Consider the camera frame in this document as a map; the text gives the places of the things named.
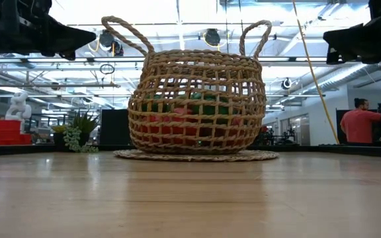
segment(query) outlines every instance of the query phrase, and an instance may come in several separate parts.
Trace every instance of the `white statue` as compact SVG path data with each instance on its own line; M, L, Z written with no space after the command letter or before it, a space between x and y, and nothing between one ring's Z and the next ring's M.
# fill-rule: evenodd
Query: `white statue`
M6 120L19 120L21 121L20 130L23 133L24 119L29 119L32 116L32 108L26 104L27 93L15 93L11 98L10 108L5 114Z

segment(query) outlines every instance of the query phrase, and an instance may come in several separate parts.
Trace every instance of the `woven seagrass basket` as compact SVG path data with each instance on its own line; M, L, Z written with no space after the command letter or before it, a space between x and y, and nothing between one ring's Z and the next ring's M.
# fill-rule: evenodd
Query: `woven seagrass basket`
M271 23L261 20L240 38L240 56L212 50L154 52L148 39L116 17L102 24L146 57L140 83L128 104L130 137L150 153L230 154L253 143L265 115L265 84L258 55L268 40ZM148 53L125 39L108 22L127 28ZM253 58L245 56L245 35L267 25Z

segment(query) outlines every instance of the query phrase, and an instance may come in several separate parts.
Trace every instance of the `round woven mat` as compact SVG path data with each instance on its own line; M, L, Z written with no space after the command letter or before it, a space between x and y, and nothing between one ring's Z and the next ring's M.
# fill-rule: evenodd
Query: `round woven mat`
M222 162L222 161L261 161L276 159L278 153L271 151L240 151L233 155L165 155L146 153L137 149L114 151L118 158L140 159L151 161L197 161L197 162Z

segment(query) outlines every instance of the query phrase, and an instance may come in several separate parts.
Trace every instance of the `wooden tabletop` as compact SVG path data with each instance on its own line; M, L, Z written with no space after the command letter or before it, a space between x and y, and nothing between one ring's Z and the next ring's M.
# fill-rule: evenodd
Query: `wooden tabletop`
M381 237L381 158L184 163L0 156L0 237Z

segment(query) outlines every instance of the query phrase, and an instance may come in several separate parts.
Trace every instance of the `person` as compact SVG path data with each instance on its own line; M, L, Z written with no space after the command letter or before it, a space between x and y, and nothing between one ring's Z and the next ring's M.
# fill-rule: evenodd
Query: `person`
M372 123L381 121L381 114L368 111L368 100L355 99L355 110L343 115L341 129L349 143L372 143Z

